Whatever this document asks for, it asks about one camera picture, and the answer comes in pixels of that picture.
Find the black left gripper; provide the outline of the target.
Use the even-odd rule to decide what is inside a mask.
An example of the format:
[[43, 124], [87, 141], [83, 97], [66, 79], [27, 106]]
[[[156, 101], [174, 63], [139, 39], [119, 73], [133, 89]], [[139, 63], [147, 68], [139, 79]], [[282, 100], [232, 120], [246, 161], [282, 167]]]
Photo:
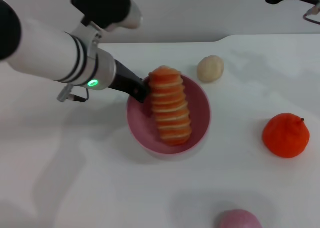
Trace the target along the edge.
[[109, 88], [127, 93], [138, 102], [144, 103], [151, 91], [149, 85], [118, 60], [115, 60], [115, 67], [115, 76]]

